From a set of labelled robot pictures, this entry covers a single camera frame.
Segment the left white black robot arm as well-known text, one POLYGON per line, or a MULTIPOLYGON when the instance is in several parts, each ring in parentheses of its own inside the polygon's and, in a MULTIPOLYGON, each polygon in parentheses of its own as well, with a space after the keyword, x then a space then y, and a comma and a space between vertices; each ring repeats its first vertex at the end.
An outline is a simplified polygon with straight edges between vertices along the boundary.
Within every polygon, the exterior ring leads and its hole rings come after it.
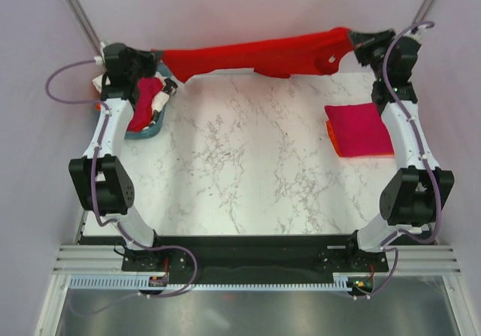
POLYGON ((141 250, 139 262, 156 271, 165 253, 153 246, 156 232, 134 206, 135 187, 119 158, 138 103, 138 81, 155 74, 156 57, 123 43, 109 44, 102 52, 98 124, 86 151, 69 162, 68 170, 83 209, 94 213, 99 226, 115 227, 130 250, 141 250))

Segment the red t shirt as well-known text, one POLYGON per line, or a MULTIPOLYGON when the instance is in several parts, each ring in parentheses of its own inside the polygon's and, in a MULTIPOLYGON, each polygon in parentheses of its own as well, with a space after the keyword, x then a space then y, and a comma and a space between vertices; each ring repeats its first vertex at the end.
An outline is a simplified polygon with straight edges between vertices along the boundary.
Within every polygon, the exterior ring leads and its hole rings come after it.
POLYGON ((331 75, 353 51, 348 28, 290 38, 191 50, 164 50, 161 61, 181 82, 219 70, 252 69, 266 77, 331 75))

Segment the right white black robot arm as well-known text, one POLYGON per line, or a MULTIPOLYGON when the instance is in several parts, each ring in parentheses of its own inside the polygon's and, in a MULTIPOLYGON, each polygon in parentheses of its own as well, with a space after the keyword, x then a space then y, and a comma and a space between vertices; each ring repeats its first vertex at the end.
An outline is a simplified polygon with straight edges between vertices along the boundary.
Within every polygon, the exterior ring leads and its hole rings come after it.
POLYGON ((347 33, 358 63, 375 75, 371 99, 389 133, 398 167, 381 192, 380 212, 352 234, 353 247, 344 252, 345 264, 353 271, 363 270, 371 263, 371 253, 387 250, 396 238, 429 244, 440 231, 442 209, 455 178, 440 167, 429 149, 410 81, 421 47, 420 33, 432 26, 423 22, 400 34, 391 29, 347 33))

